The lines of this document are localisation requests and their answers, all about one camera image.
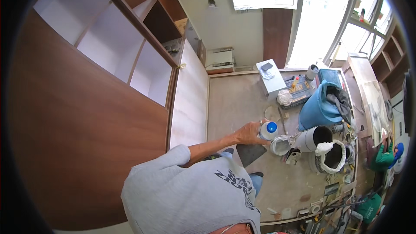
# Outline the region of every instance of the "yellow bottle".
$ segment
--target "yellow bottle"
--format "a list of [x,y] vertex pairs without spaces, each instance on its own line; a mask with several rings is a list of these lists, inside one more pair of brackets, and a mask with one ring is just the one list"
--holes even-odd
[[294,88],[298,82],[299,82],[299,77],[294,78],[294,81],[292,82],[292,88]]

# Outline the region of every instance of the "gray sweatshirt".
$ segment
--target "gray sweatshirt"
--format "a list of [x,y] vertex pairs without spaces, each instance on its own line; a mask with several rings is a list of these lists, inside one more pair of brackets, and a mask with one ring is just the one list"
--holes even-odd
[[260,233],[260,210],[246,170],[229,158],[181,168],[189,148],[132,168],[122,190],[124,210],[134,233],[210,233],[234,223],[250,223]]

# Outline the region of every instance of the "blue cap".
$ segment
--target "blue cap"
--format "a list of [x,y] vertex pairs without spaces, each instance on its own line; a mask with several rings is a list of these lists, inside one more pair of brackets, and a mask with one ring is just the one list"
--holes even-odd
[[276,123],[274,123],[274,122],[269,122],[269,123],[267,124],[267,131],[268,131],[269,133],[273,133],[273,132],[275,132],[277,128],[278,128],[278,125],[276,125]]

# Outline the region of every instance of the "blue bag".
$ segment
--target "blue bag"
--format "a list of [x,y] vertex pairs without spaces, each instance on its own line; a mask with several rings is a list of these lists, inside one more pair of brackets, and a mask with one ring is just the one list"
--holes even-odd
[[303,105],[299,113],[299,130],[307,130],[316,126],[330,126],[341,122],[342,116],[335,104],[327,101],[327,87],[340,88],[332,82],[323,80],[318,89]]

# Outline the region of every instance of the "jeans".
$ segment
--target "jeans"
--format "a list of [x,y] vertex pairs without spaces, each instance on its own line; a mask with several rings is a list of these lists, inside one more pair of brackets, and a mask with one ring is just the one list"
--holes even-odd
[[[225,157],[232,159],[232,154],[229,152],[222,152],[220,153],[220,156],[225,156]],[[256,190],[256,197],[257,197],[257,195],[259,194],[261,185],[263,184],[263,178],[256,174],[248,174],[248,176],[250,176],[250,179],[253,183],[253,187]]]

